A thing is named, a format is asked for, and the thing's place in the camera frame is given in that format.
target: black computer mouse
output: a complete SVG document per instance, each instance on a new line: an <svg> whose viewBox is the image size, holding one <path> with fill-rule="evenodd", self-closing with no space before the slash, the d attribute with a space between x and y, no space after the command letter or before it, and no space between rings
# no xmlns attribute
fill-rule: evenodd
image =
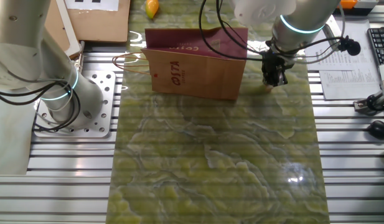
<svg viewBox="0 0 384 224"><path fill-rule="evenodd" d="M384 122L383 121L374 121L367 129L368 133L379 139L384 140Z"/></svg>

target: marble surface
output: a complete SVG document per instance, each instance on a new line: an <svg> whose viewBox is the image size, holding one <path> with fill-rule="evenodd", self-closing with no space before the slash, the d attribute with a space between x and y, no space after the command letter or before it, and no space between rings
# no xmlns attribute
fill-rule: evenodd
<svg viewBox="0 0 384 224"><path fill-rule="evenodd" d="M132 1L129 51L144 28L196 28L200 3L161 0L150 21ZM218 26L213 9L206 28ZM238 25L225 5L223 19ZM250 29L250 43L270 37L270 23ZM106 222L329 223L306 67L288 80L267 94L248 62L232 102L153 93L151 77L126 72Z"/></svg>

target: orange object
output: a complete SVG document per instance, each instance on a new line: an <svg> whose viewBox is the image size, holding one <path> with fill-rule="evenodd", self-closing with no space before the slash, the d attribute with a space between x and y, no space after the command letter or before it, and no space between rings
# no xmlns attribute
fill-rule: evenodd
<svg viewBox="0 0 384 224"><path fill-rule="evenodd" d="M156 15L157 10L159 10L158 0L146 0L146 14L150 19L153 19L154 15Z"/></svg>
<svg viewBox="0 0 384 224"><path fill-rule="evenodd" d="M341 0L343 9L353 9L358 0Z"/></svg>

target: perforated metal plate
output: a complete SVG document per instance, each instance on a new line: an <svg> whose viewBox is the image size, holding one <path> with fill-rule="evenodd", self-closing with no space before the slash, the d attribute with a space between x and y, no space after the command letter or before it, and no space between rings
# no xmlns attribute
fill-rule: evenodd
<svg viewBox="0 0 384 224"><path fill-rule="evenodd" d="M113 109L113 97L116 85L116 74L114 72L106 71L83 71L83 76L87 79L93 80L101 89L103 94L103 106L99 116L92 119L91 122L86 124L80 129L74 129L69 126L53 132L39 132L35 131L35 135L40 138L103 138L108 135L110 131L111 111ZM38 113L42 114L45 119L54 122L50 116L48 108L43 101L40 101ZM48 124L42 118L37 116L35 121L37 124L43 124L46 127L55 127L57 124Z"/></svg>

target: table surface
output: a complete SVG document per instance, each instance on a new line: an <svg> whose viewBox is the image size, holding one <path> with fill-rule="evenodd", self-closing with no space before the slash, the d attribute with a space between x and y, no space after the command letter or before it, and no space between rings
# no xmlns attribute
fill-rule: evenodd
<svg viewBox="0 0 384 224"><path fill-rule="evenodd" d="M368 17L384 26L384 1ZM84 70L116 74L111 134L106 139L33 137L27 175L0 177L0 223L104 223L115 149L123 71L111 63L124 47L85 54ZM384 141L364 133L384 113L354 112L353 101L325 101L318 73L309 73L317 137L332 223L384 223Z"/></svg>

